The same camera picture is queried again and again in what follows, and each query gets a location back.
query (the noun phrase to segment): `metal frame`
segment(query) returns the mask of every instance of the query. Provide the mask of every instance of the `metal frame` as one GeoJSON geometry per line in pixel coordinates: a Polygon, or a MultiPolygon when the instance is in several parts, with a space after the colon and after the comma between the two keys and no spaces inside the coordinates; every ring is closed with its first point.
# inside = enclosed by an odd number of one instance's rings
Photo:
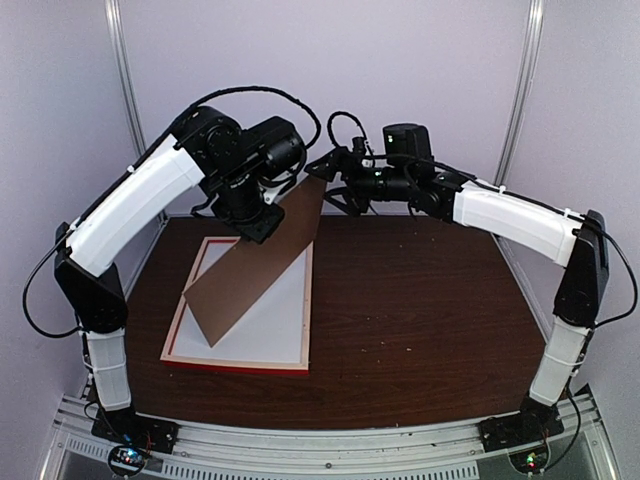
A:
{"type": "MultiPolygon", "coordinates": [[[[611,447],[593,398],[576,398],[586,445],[602,480],[617,480],[611,447]]],[[[39,478],[58,478],[66,452],[102,461],[109,442],[91,436],[92,421],[83,412],[85,400],[64,397],[54,421],[51,447],[41,462],[39,478]]],[[[577,420],[568,401],[559,404],[566,431],[573,435],[577,420]]],[[[88,409],[95,415],[95,407],[88,409]]],[[[269,478],[318,480],[340,478],[465,478],[478,477],[477,462],[505,456],[506,450],[485,453],[477,424],[481,419],[445,424],[343,431],[282,431],[225,427],[177,421],[180,431],[173,455],[154,453],[147,473],[160,478],[269,478]]]]}
{"type": "Polygon", "coordinates": [[[118,73],[120,75],[120,84],[122,93],[124,94],[125,107],[127,109],[127,122],[131,139],[138,156],[142,155],[146,150],[146,142],[142,133],[142,124],[140,122],[140,114],[138,113],[138,105],[131,81],[131,70],[129,69],[129,60],[127,57],[127,49],[124,41],[124,31],[122,29],[122,19],[120,17],[120,2],[118,0],[105,0],[105,8],[107,13],[107,24],[109,26],[109,35],[113,45],[118,73]]]}
{"type": "Polygon", "coordinates": [[[494,179],[495,185],[502,185],[507,180],[513,154],[518,143],[518,136],[524,119],[524,108],[527,97],[531,90],[533,76],[538,61],[538,51],[540,49],[540,38],[542,36],[542,21],[544,18],[544,0],[531,0],[529,6],[529,19],[527,31],[524,38],[522,50],[522,60],[520,63],[520,74],[516,95],[513,100],[511,118],[507,129],[507,136],[502,147],[500,163],[494,179]]]}

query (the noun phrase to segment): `wire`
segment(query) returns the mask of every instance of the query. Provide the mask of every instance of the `wire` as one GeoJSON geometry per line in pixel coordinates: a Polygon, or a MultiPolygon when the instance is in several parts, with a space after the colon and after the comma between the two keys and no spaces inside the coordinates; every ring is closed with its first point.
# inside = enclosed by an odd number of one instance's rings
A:
{"type": "Polygon", "coordinates": [[[552,468],[554,468],[556,465],[558,465],[558,463],[562,461],[564,457],[567,456],[567,454],[571,450],[571,447],[573,447],[573,445],[576,443],[576,440],[578,440],[578,435],[580,435],[580,428],[582,427],[582,415],[580,414],[580,409],[578,408],[576,401],[573,399],[573,395],[571,394],[571,390],[569,389],[569,383],[567,383],[566,392],[567,392],[567,397],[571,402],[571,405],[573,405],[573,409],[576,411],[576,416],[578,417],[578,425],[576,426],[576,431],[573,434],[573,437],[571,438],[569,445],[567,445],[567,448],[564,449],[564,452],[562,452],[560,456],[556,458],[551,465],[545,466],[545,468],[542,471],[543,473],[546,473],[552,468]]]}
{"type": "Polygon", "coordinates": [[[93,418],[91,415],[89,415],[89,412],[87,412],[87,409],[91,406],[91,405],[95,405],[96,402],[95,400],[93,402],[89,402],[89,403],[85,403],[84,407],[82,407],[82,410],[84,411],[84,415],[85,417],[87,417],[89,420],[92,420],[94,422],[98,421],[98,417],[96,416],[96,418],[93,418]]]}
{"type": "MultiPolygon", "coordinates": [[[[519,200],[525,201],[525,202],[529,202],[532,203],[534,205],[537,205],[539,207],[542,207],[546,210],[549,210],[553,213],[557,213],[559,215],[565,215],[565,212],[563,210],[560,210],[559,208],[553,207],[551,205],[548,205],[544,202],[541,202],[539,200],[536,200],[534,198],[530,198],[527,197],[525,195],[520,195],[519,193],[514,193],[514,192],[510,192],[508,190],[501,190],[500,188],[494,186],[494,185],[490,185],[488,183],[484,183],[479,181],[475,175],[472,175],[470,173],[464,172],[462,170],[458,170],[455,167],[452,167],[451,165],[447,165],[446,163],[442,163],[442,162],[437,162],[435,160],[432,159],[428,159],[428,158],[420,158],[420,157],[416,157],[415,155],[410,155],[410,154],[405,154],[405,153],[393,153],[393,154],[389,154],[389,155],[365,155],[364,157],[362,157],[364,159],[371,159],[371,160],[384,160],[384,159],[388,159],[388,158],[404,158],[407,160],[413,160],[412,163],[407,163],[404,165],[404,173],[405,173],[405,177],[407,178],[407,181],[411,184],[411,186],[413,188],[419,188],[416,181],[411,177],[410,172],[409,172],[409,167],[413,164],[415,165],[416,163],[426,163],[429,165],[433,165],[434,167],[438,167],[442,170],[445,170],[447,172],[451,172],[451,173],[455,173],[456,175],[460,175],[462,178],[466,179],[467,181],[473,183],[474,185],[483,188],[484,190],[488,190],[490,192],[494,192],[494,193],[502,193],[503,195],[509,196],[509,197],[514,197],[517,198],[519,200]]],[[[575,220],[576,222],[584,222],[584,218],[582,217],[578,217],[576,215],[567,215],[568,218],[570,218],[571,220],[575,220]]]]}
{"type": "MultiPolygon", "coordinates": [[[[588,228],[593,228],[591,224],[585,223],[585,225],[588,228]]],[[[622,263],[624,264],[624,267],[627,270],[627,273],[629,274],[629,279],[631,280],[631,286],[633,288],[633,301],[631,302],[631,307],[629,307],[629,309],[624,313],[615,315],[614,317],[608,318],[606,320],[603,320],[602,322],[597,323],[595,328],[598,329],[609,323],[617,322],[618,320],[627,318],[635,311],[636,307],[638,306],[638,282],[636,280],[635,274],[633,273],[633,268],[631,268],[631,264],[629,263],[629,259],[622,251],[622,248],[620,248],[620,245],[618,245],[618,242],[616,242],[611,235],[609,235],[607,232],[603,231],[602,229],[593,228],[593,230],[596,231],[596,233],[598,233],[599,235],[602,235],[604,238],[606,238],[609,241],[609,243],[613,245],[613,248],[615,248],[616,252],[618,252],[618,255],[620,256],[620,260],[622,260],[622,263]]]]}
{"type": "Polygon", "coordinates": [[[49,250],[45,254],[45,256],[42,257],[42,259],[38,262],[38,264],[35,266],[35,268],[29,274],[29,277],[27,278],[27,281],[24,284],[24,288],[22,289],[22,311],[24,312],[24,317],[27,319],[27,322],[29,323],[31,328],[33,328],[36,332],[38,332],[43,337],[53,338],[53,339],[67,338],[67,337],[73,335],[74,333],[82,330],[82,327],[80,327],[79,325],[76,325],[76,327],[74,327],[71,330],[69,330],[68,332],[64,332],[64,333],[50,333],[50,332],[47,332],[47,331],[41,329],[33,321],[33,318],[31,318],[31,314],[29,313],[29,304],[28,304],[29,288],[31,287],[31,283],[33,282],[33,279],[38,274],[38,272],[40,271],[42,266],[45,263],[47,263],[47,260],[49,260],[49,258],[51,258],[51,256],[54,253],[56,253],[58,248],[60,248],[60,246],[67,240],[67,238],[69,238],[69,235],[71,235],[72,232],[73,232],[73,230],[71,230],[71,229],[67,230],[67,232],[62,236],[62,238],[60,238],[60,240],[58,240],[56,242],[56,244],[51,248],[51,250],[49,250]]]}
{"type": "Polygon", "coordinates": [[[329,115],[329,119],[327,120],[327,133],[329,134],[329,140],[331,140],[331,144],[336,148],[342,146],[338,143],[333,133],[333,121],[338,117],[346,117],[352,120],[356,124],[356,126],[360,129],[360,132],[362,132],[362,136],[364,137],[364,144],[367,148],[367,152],[369,153],[369,155],[373,155],[373,150],[369,145],[369,137],[367,137],[367,132],[364,130],[364,127],[362,126],[362,122],[360,121],[360,119],[356,117],[353,113],[345,112],[342,110],[333,112],[331,115],[329,115]]]}
{"type": "MultiPolygon", "coordinates": [[[[313,137],[311,138],[311,140],[309,140],[309,142],[305,144],[305,148],[307,150],[309,150],[313,145],[315,145],[315,143],[320,138],[320,134],[322,133],[322,123],[320,122],[320,119],[315,114],[315,112],[308,105],[303,103],[301,100],[295,98],[293,95],[285,92],[284,90],[280,90],[274,87],[262,86],[262,85],[248,85],[248,86],[241,86],[241,87],[224,88],[221,90],[216,90],[215,92],[209,93],[208,95],[205,95],[204,97],[199,98],[198,100],[193,102],[191,105],[189,105],[185,110],[183,110],[176,118],[174,118],[173,121],[169,124],[169,126],[164,130],[164,132],[162,132],[160,136],[156,138],[151,145],[149,145],[149,147],[144,151],[144,153],[140,155],[138,160],[133,164],[133,170],[135,171],[151,155],[153,155],[153,153],[158,149],[158,147],[162,145],[162,142],[164,142],[169,137],[169,135],[171,135],[172,130],[176,126],[178,126],[178,124],[186,120],[192,113],[194,113],[200,105],[202,105],[203,103],[207,103],[213,100],[214,98],[222,97],[225,95],[232,95],[234,93],[245,93],[245,92],[272,93],[274,95],[278,95],[282,98],[285,98],[289,102],[293,103],[294,105],[297,105],[302,110],[304,110],[313,121],[313,124],[315,127],[315,133],[313,134],[313,137]]],[[[296,175],[302,171],[302,169],[304,168],[304,163],[305,163],[304,161],[299,162],[298,166],[295,169],[295,172],[297,172],[296,175]]],[[[129,175],[131,175],[131,173],[127,172],[123,174],[113,185],[111,185],[106,191],[104,191],[102,195],[100,195],[89,206],[89,208],[87,208],[87,210],[84,211],[84,213],[80,216],[78,223],[82,223],[83,221],[85,221],[86,218],[91,214],[91,212],[93,212],[96,208],[98,208],[98,206],[102,203],[102,201],[110,193],[112,193],[122,182],[124,182],[129,177],[129,175]]],[[[284,184],[290,180],[291,180],[290,178],[285,178],[283,180],[280,180],[279,182],[282,182],[282,184],[284,184]]]]}

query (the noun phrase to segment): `white wall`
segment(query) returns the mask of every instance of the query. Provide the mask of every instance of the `white wall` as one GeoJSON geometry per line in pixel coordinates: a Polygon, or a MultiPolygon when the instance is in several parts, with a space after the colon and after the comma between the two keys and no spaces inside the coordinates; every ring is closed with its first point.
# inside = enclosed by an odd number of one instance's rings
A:
{"type": "MultiPolygon", "coordinates": [[[[0,2],[0,470],[33,478],[64,392],[85,372],[77,337],[48,340],[22,316],[20,296],[54,230],[135,160],[104,2],[0,2]]],[[[119,257],[126,283],[156,226],[119,257]]],[[[48,264],[31,310],[53,332],[74,325],[48,264]]]]}
{"type": "MultiPolygon", "coordinates": [[[[640,274],[640,3],[548,2],[544,22],[507,183],[559,207],[603,213],[640,274]]],[[[514,252],[548,326],[562,270],[525,249],[514,252]]],[[[601,320],[631,302],[627,274],[613,248],[609,252],[611,278],[601,320]]],[[[638,478],[639,344],[640,314],[603,327],[581,373],[593,388],[627,480],[638,478]]]]}
{"type": "MultiPolygon", "coordinates": [[[[149,140],[210,91],[266,84],[307,102],[323,123],[337,109],[355,113],[378,153],[382,126],[423,123],[439,160],[492,179],[528,10],[528,2],[511,0],[187,0],[179,8],[170,0],[130,0],[122,18],[149,140]]],[[[305,138],[312,133],[304,114],[283,100],[244,94],[216,106],[245,127],[280,114],[305,138]]],[[[350,145],[354,127],[335,125],[350,145]]],[[[329,149],[325,133],[310,158],[329,149]]],[[[202,200],[194,190],[168,213],[187,214],[202,200]]]]}

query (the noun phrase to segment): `wooden table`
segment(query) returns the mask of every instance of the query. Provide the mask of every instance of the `wooden table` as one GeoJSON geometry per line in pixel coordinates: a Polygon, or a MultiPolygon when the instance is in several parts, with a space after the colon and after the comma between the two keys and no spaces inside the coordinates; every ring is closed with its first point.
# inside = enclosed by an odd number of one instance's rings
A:
{"type": "Polygon", "coordinates": [[[426,217],[322,217],[315,243],[310,374],[168,367],[160,352],[213,220],[172,219],[131,295],[137,409],[243,427],[431,424],[516,410],[544,342],[486,233],[426,217]]]}

